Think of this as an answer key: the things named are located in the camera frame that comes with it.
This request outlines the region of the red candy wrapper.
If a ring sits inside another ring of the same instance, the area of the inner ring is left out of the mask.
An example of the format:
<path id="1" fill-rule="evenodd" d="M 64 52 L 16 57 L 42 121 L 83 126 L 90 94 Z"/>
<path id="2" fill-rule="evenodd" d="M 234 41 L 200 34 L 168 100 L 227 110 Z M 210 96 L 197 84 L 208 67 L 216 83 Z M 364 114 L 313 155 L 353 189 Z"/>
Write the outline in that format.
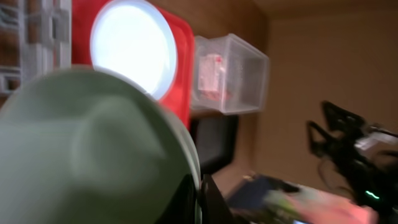
<path id="1" fill-rule="evenodd" d="M 212 101 L 231 98 L 231 93 L 223 90 L 225 71 L 221 55 L 208 54 L 199 58 L 198 91 L 202 98 Z"/>

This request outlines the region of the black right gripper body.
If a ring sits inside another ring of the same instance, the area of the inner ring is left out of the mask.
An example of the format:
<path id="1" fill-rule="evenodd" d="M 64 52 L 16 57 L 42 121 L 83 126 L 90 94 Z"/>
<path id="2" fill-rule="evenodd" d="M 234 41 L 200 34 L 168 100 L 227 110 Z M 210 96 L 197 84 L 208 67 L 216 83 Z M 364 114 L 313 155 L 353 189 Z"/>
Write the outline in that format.
<path id="1" fill-rule="evenodd" d="M 322 101 L 320 106 L 328 129 L 307 121 L 310 152 L 331 161 L 352 187 L 397 186 L 397 164 L 379 167 L 375 159 L 363 154 L 377 142 L 397 142 L 397 133 L 368 124 L 362 116 L 330 101 Z"/>

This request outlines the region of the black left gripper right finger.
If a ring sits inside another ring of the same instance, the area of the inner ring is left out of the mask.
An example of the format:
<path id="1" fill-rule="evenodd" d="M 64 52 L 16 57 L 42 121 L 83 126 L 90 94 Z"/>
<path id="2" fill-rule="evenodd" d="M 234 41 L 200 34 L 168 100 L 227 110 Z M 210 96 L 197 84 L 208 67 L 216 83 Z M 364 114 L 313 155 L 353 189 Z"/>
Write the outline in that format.
<path id="1" fill-rule="evenodd" d="M 234 211 L 247 209 L 248 205 L 248 199 L 240 191 L 224 198 L 212 176 L 203 176 L 200 190 L 203 224 L 249 223 Z"/>

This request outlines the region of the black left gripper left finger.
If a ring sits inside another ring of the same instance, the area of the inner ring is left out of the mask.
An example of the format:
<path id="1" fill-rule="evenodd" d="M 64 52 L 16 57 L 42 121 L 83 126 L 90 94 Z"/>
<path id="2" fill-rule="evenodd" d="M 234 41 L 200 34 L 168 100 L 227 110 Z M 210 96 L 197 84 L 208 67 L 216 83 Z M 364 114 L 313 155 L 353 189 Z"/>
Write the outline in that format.
<path id="1" fill-rule="evenodd" d="M 155 224 L 194 224 L 197 190 L 191 175 L 185 175 L 165 211 Z"/>

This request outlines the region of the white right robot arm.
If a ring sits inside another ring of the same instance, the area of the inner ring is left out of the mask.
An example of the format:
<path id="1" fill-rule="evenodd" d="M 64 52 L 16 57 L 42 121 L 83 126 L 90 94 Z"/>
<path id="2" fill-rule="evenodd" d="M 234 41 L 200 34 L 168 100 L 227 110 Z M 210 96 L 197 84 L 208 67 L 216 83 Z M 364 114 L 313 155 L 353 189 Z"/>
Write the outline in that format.
<path id="1" fill-rule="evenodd" d="M 372 158 L 360 152 L 372 147 L 373 136 L 397 138 L 378 124 L 366 120 L 330 101 L 320 103 L 328 131 L 314 121 L 306 122 L 310 152 L 322 161 L 331 161 L 349 188 L 342 188 L 360 207 L 377 213 L 377 223 L 397 223 L 397 151 L 382 150 Z"/>

